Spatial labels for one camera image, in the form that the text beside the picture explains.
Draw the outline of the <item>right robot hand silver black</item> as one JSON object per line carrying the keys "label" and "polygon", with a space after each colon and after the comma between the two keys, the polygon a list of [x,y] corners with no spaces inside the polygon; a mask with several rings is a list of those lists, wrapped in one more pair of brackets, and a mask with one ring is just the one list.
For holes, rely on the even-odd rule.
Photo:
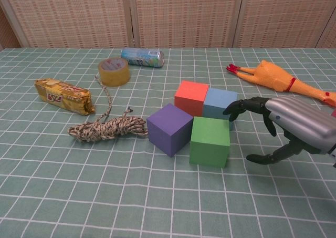
{"label": "right robot hand silver black", "polygon": [[327,154],[335,159],[335,117],[293,96],[253,97],[232,102],[223,111],[234,121],[239,114],[251,111],[263,116],[272,136],[275,125],[283,129],[289,142],[272,154],[249,154],[246,159],[262,165],[280,162],[306,150],[310,154]]}

